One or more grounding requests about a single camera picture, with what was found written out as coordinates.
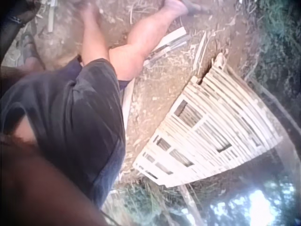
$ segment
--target dark t-shirt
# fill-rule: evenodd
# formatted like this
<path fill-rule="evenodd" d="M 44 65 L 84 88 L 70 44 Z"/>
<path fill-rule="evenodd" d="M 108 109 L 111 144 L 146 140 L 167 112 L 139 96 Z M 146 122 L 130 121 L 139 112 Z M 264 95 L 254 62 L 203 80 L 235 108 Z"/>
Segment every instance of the dark t-shirt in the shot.
<path fill-rule="evenodd" d="M 1 99 L 1 132 L 9 134 L 26 114 L 45 158 L 101 207 L 125 156 L 116 74 L 104 59 L 74 80 L 62 72 L 29 75 L 12 86 Z"/>

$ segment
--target green vegetation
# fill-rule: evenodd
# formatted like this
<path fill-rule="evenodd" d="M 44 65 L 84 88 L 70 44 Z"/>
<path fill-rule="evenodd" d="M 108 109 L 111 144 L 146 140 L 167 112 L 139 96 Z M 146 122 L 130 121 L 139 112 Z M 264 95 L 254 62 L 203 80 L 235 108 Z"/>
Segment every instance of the green vegetation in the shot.
<path fill-rule="evenodd" d="M 301 126 L 300 1 L 259 0 L 261 48 L 256 79 Z"/>

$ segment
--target wooden post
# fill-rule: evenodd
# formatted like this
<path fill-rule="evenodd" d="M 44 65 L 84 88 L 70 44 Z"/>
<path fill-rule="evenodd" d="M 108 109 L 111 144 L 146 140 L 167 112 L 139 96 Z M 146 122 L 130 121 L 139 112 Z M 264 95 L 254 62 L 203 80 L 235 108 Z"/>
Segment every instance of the wooden post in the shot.
<path fill-rule="evenodd" d="M 186 202 L 189 213 L 191 213 L 194 217 L 196 225 L 197 226 L 205 226 L 206 224 L 204 223 L 204 221 L 197 209 L 197 205 L 194 202 L 192 196 L 190 195 L 186 185 L 180 185 L 180 186 L 178 186 L 178 188 Z"/>
<path fill-rule="evenodd" d="M 156 198 L 156 201 L 159 202 L 159 205 L 160 205 L 160 207 L 162 208 L 162 213 L 163 213 L 164 216 L 166 217 L 166 219 L 167 219 L 169 225 L 170 225 L 170 226 L 179 226 L 179 224 L 178 224 L 177 222 L 175 222 L 175 221 L 171 218 L 171 216 L 170 216 L 170 214 L 169 214 L 169 212 L 168 212 L 168 210 L 167 210 L 167 207 L 166 207 L 166 205 L 165 205 L 165 202 L 164 202 L 164 199 L 163 199 L 163 195 L 162 195 L 162 193 L 160 192 L 160 190 L 159 190 L 159 188 L 158 188 L 158 185 L 157 185 L 155 182 L 151 181 L 151 180 L 148 180 L 148 184 L 149 184 L 149 186 L 150 186 L 150 189 L 152 190 L 152 194 L 153 194 L 153 195 L 155 196 L 155 198 Z"/>

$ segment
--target wooden slat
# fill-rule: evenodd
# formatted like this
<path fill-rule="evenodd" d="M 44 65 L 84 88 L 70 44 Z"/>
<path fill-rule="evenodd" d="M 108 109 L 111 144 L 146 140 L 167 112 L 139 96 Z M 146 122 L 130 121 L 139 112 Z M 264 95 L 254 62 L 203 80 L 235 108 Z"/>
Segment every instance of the wooden slat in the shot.
<path fill-rule="evenodd" d="M 134 162 L 135 168 L 158 184 L 178 186 L 210 177 L 251 160 L 281 140 L 269 121 L 271 112 L 240 78 L 213 67 L 202 85 L 196 80 L 190 80 Z M 183 101 L 186 106 L 175 115 Z M 164 139 L 169 149 L 154 143 L 156 137 Z M 183 157 L 172 157 L 173 150 Z M 143 153 L 149 153 L 155 161 L 151 163 Z M 182 163 L 189 161 L 192 166 Z M 173 173 L 166 174 L 157 162 Z"/>

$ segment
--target thigh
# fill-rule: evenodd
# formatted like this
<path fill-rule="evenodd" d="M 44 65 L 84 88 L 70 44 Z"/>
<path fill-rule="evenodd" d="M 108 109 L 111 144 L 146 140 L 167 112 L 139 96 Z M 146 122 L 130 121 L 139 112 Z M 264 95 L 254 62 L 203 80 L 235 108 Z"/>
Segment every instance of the thigh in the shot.
<path fill-rule="evenodd" d="M 110 49 L 110 62 L 113 65 L 117 79 L 130 81 L 137 77 L 143 69 L 144 57 L 133 45 L 124 45 Z"/>

